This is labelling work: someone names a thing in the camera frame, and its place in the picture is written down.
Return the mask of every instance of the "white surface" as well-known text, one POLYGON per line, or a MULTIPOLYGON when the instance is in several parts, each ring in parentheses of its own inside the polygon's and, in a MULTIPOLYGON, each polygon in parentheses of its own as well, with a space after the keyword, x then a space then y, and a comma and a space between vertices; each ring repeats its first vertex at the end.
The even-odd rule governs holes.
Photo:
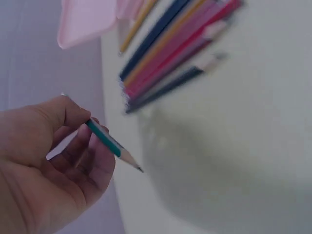
POLYGON ((111 134, 145 174, 117 162, 129 234, 308 234, 312 224, 310 0, 250 0, 206 53, 230 58, 207 77, 124 116, 117 77, 171 0, 130 50, 102 38, 111 134))

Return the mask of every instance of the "pencil tip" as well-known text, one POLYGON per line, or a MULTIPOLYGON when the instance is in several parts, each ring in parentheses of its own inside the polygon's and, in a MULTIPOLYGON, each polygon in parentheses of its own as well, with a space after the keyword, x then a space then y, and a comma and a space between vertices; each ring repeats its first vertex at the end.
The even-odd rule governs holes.
POLYGON ((140 172, 144 173, 144 171, 142 170, 142 168, 137 167, 137 169, 138 169, 140 172))

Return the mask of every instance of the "colored pencil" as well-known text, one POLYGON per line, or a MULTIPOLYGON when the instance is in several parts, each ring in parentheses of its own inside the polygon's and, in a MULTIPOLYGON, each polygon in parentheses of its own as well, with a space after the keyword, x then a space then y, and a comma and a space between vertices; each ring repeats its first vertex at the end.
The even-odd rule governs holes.
POLYGON ((129 104, 136 101, 137 98, 148 92, 153 86, 155 86, 178 66, 216 40, 216 38, 228 26, 229 20, 219 20, 206 27, 202 35, 192 41, 192 43, 180 46, 176 51, 174 51, 174 53, 163 60, 163 62, 156 67, 149 76, 144 77, 141 82, 136 82, 136 85, 129 88, 129 91, 127 92, 129 95, 129 104))
POLYGON ((138 83, 141 83, 143 79, 150 76, 151 72, 158 67, 171 53, 173 53, 179 46, 186 41, 193 32, 196 31, 198 27, 203 25, 205 21, 202 18, 206 18, 207 13, 209 14, 209 9, 213 7, 215 1, 207 0, 205 1, 194 14, 189 18, 180 30, 160 49, 153 59, 146 64, 146 66, 140 71, 136 76, 136 79, 125 87, 124 92, 128 93, 129 90, 133 88, 138 83))
MULTIPOLYGON (((205 22, 203 25, 198 24, 197 27, 191 27, 190 28, 190 31, 192 31, 193 29, 195 29, 196 31, 190 37, 188 37, 186 39, 186 41, 183 42, 182 46, 191 45, 192 41, 194 41, 196 38, 199 38, 202 35, 203 31, 205 30, 205 28, 208 25, 210 25, 211 23, 216 22, 222 18, 228 17, 229 15, 231 15, 234 12, 234 10, 239 8, 241 5, 242 5, 241 0, 224 0, 224 1, 219 0, 216 4, 213 5, 213 7, 211 7, 209 9, 208 12, 206 12, 206 14, 204 14, 204 18, 202 18, 200 21, 201 23, 205 22)), ((128 86, 124 87, 124 89, 123 89, 126 97, 128 96, 128 86)))
POLYGON ((141 167, 137 164, 135 159, 131 156, 129 151, 127 151, 122 145, 120 145, 114 138, 112 138, 101 125, 95 122, 92 118, 85 123, 89 129, 100 139, 100 141, 119 159, 130 164, 134 168, 143 172, 141 167))
POLYGON ((173 21, 173 19, 193 0, 175 0, 163 16, 159 19, 156 25, 149 32, 147 37, 141 43, 136 50, 128 64, 124 67, 119 77, 120 80, 124 80, 128 74, 132 71, 135 65, 142 59, 146 51, 151 47, 159 35, 165 30, 165 28, 173 21))
POLYGON ((148 53, 140 60, 138 65, 124 78, 124 86, 128 86, 138 75, 138 73, 145 67, 145 65, 152 60, 152 58, 161 50, 166 43, 181 29, 184 23, 189 20, 194 12, 205 2, 206 0, 197 0, 187 11, 175 22, 173 25, 163 34, 163 36, 157 40, 156 44, 148 51, 148 53))
POLYGON ((220 53, 213 58, 211 58, 207 63, 205 64, 198 64, 192 66, 190 69, 188 69, 183 74, 179 75, 177 78, 175 78, 173 81, 156 91, 155 93, 148 96, 146 99, 134 104, 133 106, 129 106, 126 110, 127 114, 133 113, 137 111, 138 109, 146 106, 147 104, 156 101, 157 99, 161 98, 162 96, 168 94, 172 90, 178 88, 179 86, 182 86, 186 84, 187 82, 193 80, 194 78, 198 77, 199 75, 203 73, 209 73, 214 67, 216 67, 220 61, 222 61, 224 58, 226 58, 227 54, 220 53))
POLYGON ((134 26, 131 28, 129 34, 127 35, 126 39, 124 40, 123 44, 120 47, 120 50, 119 50, 120 55, 123 54, 127 50, 132 39, 137 34, 138 30, 140 29, 140 27, 144 23, 146 17, 152 11, 152 9, 154 8, 154 6, 156 5, 157 2, 158 2, 158 0, 150 0, 147 3, 146 7, 144 7, 142 12, 139 14, 134 26))

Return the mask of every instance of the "blue colored pencil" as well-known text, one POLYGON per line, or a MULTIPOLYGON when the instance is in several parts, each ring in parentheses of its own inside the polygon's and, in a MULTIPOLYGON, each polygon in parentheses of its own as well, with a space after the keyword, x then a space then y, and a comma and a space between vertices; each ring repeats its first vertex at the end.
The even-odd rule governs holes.
POLYGON ((133 70, 136 64, 143 58, 144 54, 148 51, 151 45, 156 41, 159 35, 165 30, 165 28, 173 21, 173 19, 179 14, 179 12, 193 0, 175 0, 163 16, 159 19, 156 25, 149 32, 148 36, 144 39, 142 44, 136 50, 128 64, 124 67, 119 77, 121 81, 124 81, 128 74, 133 70))
POLYGON ((168 94, 169 92, 176 89, 177 87, 182 86, 185 83, 187 83, 188 81, 198 77, 199 75, 201 75, 203 73, 210 72, 226 56, 227 56, 227 54, 220 53, 220 54, 215 55, 212 59, 210 59, 204 65, 192 66, 186 72, 184 72, 181 75, 178 75, 173 81, 169 82, 167 85, 160 88, 155 93, 151 94, 150 96, 148 96, 144 99, 139 99, 133 105, 130 105, 126 110, 126 113, 127 114, 133 113, 133 112, 137 111, 138 109, 146 106, 147 104, 154 102, 157 99, 159 99, 160 97, 168 94))

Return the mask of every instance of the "green pencil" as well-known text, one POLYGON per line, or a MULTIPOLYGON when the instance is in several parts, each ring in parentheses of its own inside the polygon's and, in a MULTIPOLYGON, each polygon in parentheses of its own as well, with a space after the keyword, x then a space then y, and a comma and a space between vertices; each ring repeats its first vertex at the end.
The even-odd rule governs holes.
POLYGON ((100 139, 100 141, 118 158, 122 161, 129 163, 134 168, 138 169, 139 171, 143 172, 141 167, 135 161, 135 159, 131 156, 129 151, 127 151, 122 145, 120 145, 114 138, 112 138, 104 128, 95 122, 92 118, 89 119, 85 123, 90 130, 100 139))

